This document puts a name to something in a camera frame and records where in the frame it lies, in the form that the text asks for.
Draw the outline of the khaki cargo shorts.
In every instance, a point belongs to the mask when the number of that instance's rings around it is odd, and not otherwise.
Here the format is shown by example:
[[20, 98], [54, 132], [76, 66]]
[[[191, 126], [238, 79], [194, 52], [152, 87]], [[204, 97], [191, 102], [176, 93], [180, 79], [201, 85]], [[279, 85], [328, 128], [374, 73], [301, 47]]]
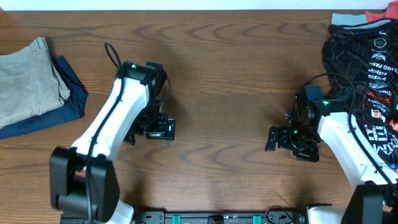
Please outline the khaki cargo shorts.
[[63, 106], [70, 90], [52, 62], [43, 37], [1, 56], [1, 127]]

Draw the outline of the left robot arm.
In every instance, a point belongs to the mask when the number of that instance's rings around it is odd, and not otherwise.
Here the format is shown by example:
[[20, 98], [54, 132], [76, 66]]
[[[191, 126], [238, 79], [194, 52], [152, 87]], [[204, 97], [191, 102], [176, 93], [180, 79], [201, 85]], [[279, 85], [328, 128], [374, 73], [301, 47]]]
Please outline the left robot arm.
[[70, 148], [50, 156], [50, 200], [60, 223], [134, 223], [134, 209], [120, 199], [114, 164], [123, 142], [137, 135], [173, 141], [175, 120], [158, 99], [169, 81], [162, 64], [124, 62], [113, 90], [89, 128]]

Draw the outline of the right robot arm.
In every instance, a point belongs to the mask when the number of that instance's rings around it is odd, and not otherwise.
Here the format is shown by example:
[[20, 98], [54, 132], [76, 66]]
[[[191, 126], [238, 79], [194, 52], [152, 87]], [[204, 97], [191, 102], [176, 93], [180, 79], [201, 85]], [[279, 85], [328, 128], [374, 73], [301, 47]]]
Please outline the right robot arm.
[[354, 192], [346, 208], [319, 203], [297, 212], [268, 209], [269, 223], [397, 223], [397, 173], [373, 151], [346, 100], [329, 100], [318, 86], [304, 86], [286, 118], [288, 127], [270, 127], [265, 150], [282, 148], [317, 162], [318, 144], [324, 142]]

